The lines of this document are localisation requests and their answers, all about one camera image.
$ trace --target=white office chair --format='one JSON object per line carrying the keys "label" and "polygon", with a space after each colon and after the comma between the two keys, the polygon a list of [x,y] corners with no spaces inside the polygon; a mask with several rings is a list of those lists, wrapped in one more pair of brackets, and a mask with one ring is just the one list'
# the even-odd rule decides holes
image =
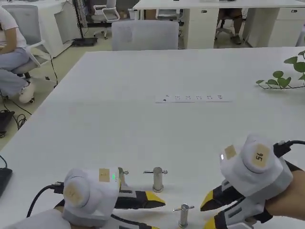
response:
{"label": "white office chair", "polygon": [[220,27],[216,29],[215,40],[218,39],[219,34],[222,33],[222,32],[224,32],[224,33],[230,35],[230,37],[233,37],[233,36],[234,36],[232,30],[227,29],[227,28],[224,28],[224,24],[225,24],[225,20],[226,20],[226,19],[231,20],[231,18],[225,18],[225,19],[222,19],[222,20],[221,20]]}
{"label": "white office chair", "polygon": [[180,9],[177,10],[156,10],[156,19],[157,20],[173,20],[179,21],[183,16],[183,13]]}
{"label": "white office chair", "polygon": [[178,49],[179,23],[135,20],[112,24],[112,50]]}
{"label": "white office chair", "polygon": [[[37,84],[38,92],[41,86],[44,89],[47,88],[47,90],[53,89],[56,82],[50,81],[48,77],[31,77],[29,74],[29,71],[35,68],[40,68],[41,65],[47,63],[51,59],[47,48],[44,46],[45,41],[41,38],[37,6],[3,5],[2,7],[5,8],[16,20],[22,35],[26,39],[28,45],[26,51],[30,56],[30,59],[26,64],[12,70],[12,72],[20,77],[24,76],[26,79]],[[32,53],[33,48],[36,49],[36,54]]]}
{"label": "white office chair", "polygon": [[[94,5],[94,15],[91,19],[99,22],[113,23],[120,19],[120,15],[115,7],[116,0],[107,0],[106,5]],[[104,35],[104,39],[107,39],[107,32],[111,30],[111,27],[101,28],[93,33],[94,37],[98,33]]]}

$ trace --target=white shirt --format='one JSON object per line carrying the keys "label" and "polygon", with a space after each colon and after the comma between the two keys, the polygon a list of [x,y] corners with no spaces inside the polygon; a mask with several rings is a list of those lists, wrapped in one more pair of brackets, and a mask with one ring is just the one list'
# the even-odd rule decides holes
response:
{"label": "white shirt", "polygon": [[13,18],[13,16],[6,11],[6,9],[0,7],[0,24],[2,26],[3,31],[0,31],[0,47],[6,46],[6,39],[4,30],[9,30],[16,28],[16,35],[17,35],[17,47],[24,48],[27,46],[27,42],[24,36],[21,34],[18,25]]}

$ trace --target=white table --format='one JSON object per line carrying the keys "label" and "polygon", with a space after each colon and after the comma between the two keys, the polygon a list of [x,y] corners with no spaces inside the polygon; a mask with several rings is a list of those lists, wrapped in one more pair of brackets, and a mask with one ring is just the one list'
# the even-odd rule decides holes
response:
{"label": "white table", "polygon": [[0,5],[34,5],[38,7],[41,36],[52,57],[69,48],[80,37],[74,7],[69,0],[40,0],[36,2],[0,2]]}
{"label": "white table", "polygon": [[[117,165],[129,170],[126,182],[139,189],[152,187],[153,177],[144,170],[168,170],[158,194],[167,203],[164,208],[122,210],[120,216],[177,229],[180,214],[171,211],[186,202],[195,205],[188,229],[201,229],[211,213],[201,213],[199,206],[223,180],[219,153],[225,147],[242,145],[251,132],[274,142],[304,140],[305,90],[272,92],[255,86],[275,70],[293,74],[283,60],[302,50],[87,52],[1,151],[14,174],[0,198],[0,226],[24,218],[37,192],[63,180],[71,168]],[[155,103],[156,95],[184,92],[229,93],[235,99]],[[294,146],[285,158],[305,168],[304,150]],[[48,191],[33,213],[60,200]],[[255,228],[291,225],[303,229],[305,223],[278,217]]]}
{"label": "white table", "polygon": [[220,8],[250,8],[243,38],[253,47],[295,46],[305,21],[305,9],[299,7],[305,7],[305,3],[295,0],[141,0],[134,9],[186,9],[184,45],[187,49],[206,49],[214,47]]}

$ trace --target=sticker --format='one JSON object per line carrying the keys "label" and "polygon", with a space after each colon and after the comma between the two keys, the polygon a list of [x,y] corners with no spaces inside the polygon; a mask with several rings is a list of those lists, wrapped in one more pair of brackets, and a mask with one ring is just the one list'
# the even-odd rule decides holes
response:
{"label": "sticker", "polygon": [[65,199],[69,200],[74,205],[79,205],[82,200],[82,196],[75,188],[74,184],[69,184],[68,186],[66,186],[63,191],[63,195]]}
{"label": "sticker", "polygon": [[256,152],[253,155],[252,163],[260,168],[265,168],[268,157],[269,157],[270,149],[262,144],[258,144],[256,148]]}
{"label": "sticker", "polygon": [[233,145],[228,146],[225,150],[225,155],[227,157],[227,160],[231,159],[232,157],[234,157],[236,155],[236,151]]}
{"label": "sticker", "polygon": [[100,168],[99,173],[100,182],[110,182],[110,170],[108,168]]}

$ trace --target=metal pin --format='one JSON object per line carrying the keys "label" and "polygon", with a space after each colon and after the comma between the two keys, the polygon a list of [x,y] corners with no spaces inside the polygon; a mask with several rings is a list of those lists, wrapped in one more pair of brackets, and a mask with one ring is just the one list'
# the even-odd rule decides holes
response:
{"label": "metal pin", "polygon": [[173,211],[181,211],[180,220],[178,222],[178,224],[181,228],[187,227],[187,215],[188,215],[189,209],[192,209],[192,208],[194,208],[194,206],[188,206],[187,204],[182,204],[180,208],[173,209]]}
{"label": "metal pin", "polygon": [[162,170],[160,167],[155,167],[153,171],[144,171],[143,173],[153,173],[153,191],[162,192],[162,174],[167,174],[167,170]]}
{"label": "metal pin", "polygon": [[278,144],[281,146],[281,145],[283,145],[283,144],[285,144],[285,143],[286,143],[286,141],[282,140],[282,141],[280,141]]}
{"label": "metal pin", "polygon": [[127,186],[127,184],[125,183],[125,176],[124,175],[128,175],[129,172],[128,171],[124,171],[121,167],[119,167],[119,177],[121,180],[121,184]]}

